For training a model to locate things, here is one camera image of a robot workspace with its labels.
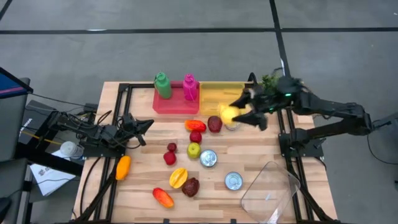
toy fruit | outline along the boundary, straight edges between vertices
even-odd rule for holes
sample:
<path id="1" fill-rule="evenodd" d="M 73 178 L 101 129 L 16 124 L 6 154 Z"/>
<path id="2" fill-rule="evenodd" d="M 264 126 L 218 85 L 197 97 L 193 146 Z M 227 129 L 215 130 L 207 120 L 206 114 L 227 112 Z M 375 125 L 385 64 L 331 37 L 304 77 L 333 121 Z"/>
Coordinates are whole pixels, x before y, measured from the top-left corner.
<path id="1" fill-rule="evenodd" d="M 171 166 L 175 163 L 175 161 L 177 160 L 177 157 L 175 156 L 174 152 L 169 151 L 163 155 L 163 159 L 167 165 Z"/>
<path id="2" fill-rule="evenodd" d="M 196 142 L 191 142 L 188 145 L 187 154 L 192 159 L 199 157 L 200 156 L 200 145 Z"/>
<path id="3" fill-rule="evenodd" d="M 131 158 L 129 156 L 123 156 L 118 162 L 116 167 L 116 180 L 123 180 L 129 173 L 131 164 Z"/>
<path id="4" fill-rule="evenodd" d="M 200 143 L 201 142 L 201 134 L 199 131 L 192 131 L 191 134 L 189 135 L 189 140 L 191 142 L 196 142 Z"/>
<path id="5" fill-rule="evenodd" d="M 184 186 L 182 186 L 182 192 L 188 196 L 188 197 L 193 197 L 195 196 L 199 191 L 199 180 L 196 180 L 196 178 L 191 178 L 186 181 Z"/>
<path id="6" fill-rule="evenodd" d="M 219 133 L 221 131 L 221 127 L 223 126 L 223 122 L 217 116 L 209 117 L 207 120 L 207 126 L 212 133 Z"/>
<path id="7" fill-rule="evenodd" d="M 234 121 L 232 118 L 241 115 L 244 109 L 239 109 L 235 106 L 219 105 L 220 118 L 222 122 L 226 125 L 232 125 Z"/>
<path id="8" fill-rule="evenodd" d="M 177 189 L 181 187 L 185 181 L 187 181 L 188 172 L 185 168 L 176 169 L 170 176 L 169 184 L 173 188 Z"/>
<path id="9" fill-rule="evenodd" d="M 206 125 L 199 120 L 186 120 L 185 128 L 188 131 L 199 131 L 201 133 L 206 131 Z"/>
<path id="10" fill-rule="evenodd" d="M 167 150 L 169 150 L 170 152 L 175 152 L 177 150 L 177 145 L 175 143 L 169 143 L 167 145 Z"/>
<path id="11" fill-rule="evenodd" d="M 166 208 L 171 208 L 174 205 L 173 199 L 168 195 L 166 191 L 164 191 L 161 188 L 155 188 L 154 191 L 152 192 L 154 195 L 155 199 L 164 207 Z"/>

pink tray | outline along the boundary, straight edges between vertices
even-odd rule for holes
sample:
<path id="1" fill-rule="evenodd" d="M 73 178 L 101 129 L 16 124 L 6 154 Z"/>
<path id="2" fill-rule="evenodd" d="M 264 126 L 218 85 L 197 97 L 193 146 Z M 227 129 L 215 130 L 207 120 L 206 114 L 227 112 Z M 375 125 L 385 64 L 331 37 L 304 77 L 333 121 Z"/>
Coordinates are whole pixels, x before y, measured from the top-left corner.
<path id="1" fill-rule="evenodd" d="M 182 81 L 171 81 L 172 97 L 163 99 L 155 90 L 153 109 L 159 114 L 197 114 L 199 111 L 199 82 L 198 96 L 194 101 L 186 100 L 182 88 Z"/>

paper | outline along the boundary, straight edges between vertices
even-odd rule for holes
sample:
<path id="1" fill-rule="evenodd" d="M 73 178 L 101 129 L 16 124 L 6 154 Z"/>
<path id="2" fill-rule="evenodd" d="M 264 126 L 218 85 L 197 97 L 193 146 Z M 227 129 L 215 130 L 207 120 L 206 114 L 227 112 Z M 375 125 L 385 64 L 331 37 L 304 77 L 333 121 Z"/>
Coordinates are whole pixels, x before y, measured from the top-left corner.
<path id="1" fill-rule="evenodd" d="M 60 150 L 52 153 L 54 156 L 65 157 Z M 35 177 L 37 183 L 40 183 L 45 180 L 59 180 L 59 181 L 45 181 L 39 184 L 39 189 L 42 192 L 43 196 L 48 196 L 52 192 L 59 189 L 62 185 L 67 183 L 70 179 L 75 178 L 75 175 L 67 174 L 58 170 L 51 169 L 49 167 L 33 164 L 30 165 L 30 169 L 32 170 L 33 176 Z"/>

pink bottle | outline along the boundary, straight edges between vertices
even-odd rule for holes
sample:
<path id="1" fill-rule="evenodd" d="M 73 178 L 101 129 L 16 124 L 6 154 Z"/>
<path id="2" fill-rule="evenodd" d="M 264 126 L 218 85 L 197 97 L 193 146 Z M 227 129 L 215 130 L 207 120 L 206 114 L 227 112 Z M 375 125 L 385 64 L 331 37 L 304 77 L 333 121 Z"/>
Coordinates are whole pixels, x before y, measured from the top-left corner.
<path id="1" fill-rule="evenodd" d="M 184 89 L 184 97 L 186 100 L 193 101 L 197 98 L 198 96 L 197 85 L 198 83 L 195 80 L 195 77 L 193 77 L 193 74 L 189 73 L 185 75 L 182 87 Z"/>

wooden table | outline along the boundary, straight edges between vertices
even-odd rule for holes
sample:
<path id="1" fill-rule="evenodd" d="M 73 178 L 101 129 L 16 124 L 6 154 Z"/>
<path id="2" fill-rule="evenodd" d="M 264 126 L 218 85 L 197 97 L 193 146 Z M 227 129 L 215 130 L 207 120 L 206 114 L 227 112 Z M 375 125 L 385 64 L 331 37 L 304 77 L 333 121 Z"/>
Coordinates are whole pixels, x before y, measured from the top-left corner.
<path id="1" fill-rule="evenodd" d="M 114 109 L 118 86 L 119 82 L 104 83 L 98 114 Z M 201 147 L 214 150 L 218 155 L 218 163 L 214 168 L 206 169 L 199 161 L 192 161 L 187 156 L 189 132 L 185 130 L 183 122 L 186 119 L 199 119 L 206 123 L 208 116 L 157 114 L 152 109 L 153 97 L 153 88 L 133 89 L 130 113 L 137 119 L 154 119 L 155 123 L 144 136 L 146 146 L 126 151 L 126 154 L 132 157 L 132 166 L 126 180 L 118 182 L 112 222 L 159 223 L 163 222 L 164 218 L 169 218 L 172 223 L 229 223 L 234 218 L 238 223 L 255 223 L 241 208 L 240 199 L 267 162 L 274 161 L 285 167 L 277 140 L 279 124 L 276 113 L 268 115 L 269 127 L 265 131 L 248 125 L 242 125 L 237 131 L 228 131 L 223 127 L 219 134 L 207 131 L 203 135 Z M 285 127 L 289 129 L 285 113 L 284 116 Z M 103 124 L 111 123 L 111 119 L 112 116 L 108 116 Z M 294 121 L 298 128 L 308 129 L 314 126 L 311 116 L 294 115 Z M 171 167 L 163 160 L 166 145 L 170 142 L 176 142 L 178 148 L 177 164 Z M 135 145 L 137 141 L 132 139 L 129 146 Z M 85 162 L 82 180 L 86 179 L 94 160 L 95 158 L 91 158 Z M 98 192 L 103 161 L 104 159 L 101 159 L 97 163 L 90 175 L 83 199 L 84 208 Z M 310 193 L 326 214 L 336 218 L 324 166 L 312 158 L 303 158 L 303 163 Z M 171 173 L 179 167 L 188 170 L 188 178 L 195 177 L 200 182 L 199 192 L 193 198 L 188 198 L 180 189 L 173 189 L 169 185 Z M 239 172 L 243 177 L 244 185 L 239 191 L 230 191 L 224 185 L 224 178 L 231 171 Z M 74 207 L 78 215 L 83 182 L 80 182 Z M 170 194 L 175 202 L 173 209 L 166 209 L 157 203 L 152 196 L 155 187 L 160 187 Z M 305 218 L 307 216 L 303 198 L 301 195 L 299 197 Z M 108 198 L 106 194 L 102 205 L 102 218 L 105 217 Z M 292 202 L 284 210 L 279 222 L 295 223 Z"/>

